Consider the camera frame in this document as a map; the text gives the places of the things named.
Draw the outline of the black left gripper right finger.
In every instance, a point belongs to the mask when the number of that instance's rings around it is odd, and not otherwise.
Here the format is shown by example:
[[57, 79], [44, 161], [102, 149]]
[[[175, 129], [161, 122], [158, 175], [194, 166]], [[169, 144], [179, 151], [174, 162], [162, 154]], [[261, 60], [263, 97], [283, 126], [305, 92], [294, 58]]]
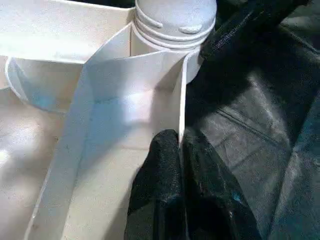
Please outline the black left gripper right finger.
[[189, 239], [260, 240], [238, 180], [206, 136], [185, 130], [182, 155]]

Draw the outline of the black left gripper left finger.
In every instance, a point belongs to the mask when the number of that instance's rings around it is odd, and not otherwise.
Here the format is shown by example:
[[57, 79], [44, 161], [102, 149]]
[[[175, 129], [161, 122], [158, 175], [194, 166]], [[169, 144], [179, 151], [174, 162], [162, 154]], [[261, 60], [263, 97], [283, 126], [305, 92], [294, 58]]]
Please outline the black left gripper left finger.
[[131, 187], [126, 240], [183, 240], [185, 204], [178, 135], [156, 134]]

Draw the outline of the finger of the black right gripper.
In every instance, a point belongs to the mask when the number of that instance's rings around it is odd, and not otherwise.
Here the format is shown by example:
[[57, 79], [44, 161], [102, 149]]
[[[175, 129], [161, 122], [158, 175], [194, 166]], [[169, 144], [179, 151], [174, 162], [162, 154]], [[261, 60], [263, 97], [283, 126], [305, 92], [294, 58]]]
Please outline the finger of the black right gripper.
[[249, 0], [209, 34], [200, 55], [206, 61], [224, 58], [279, 25], [296, 8], [308, 4], [308, 0]]

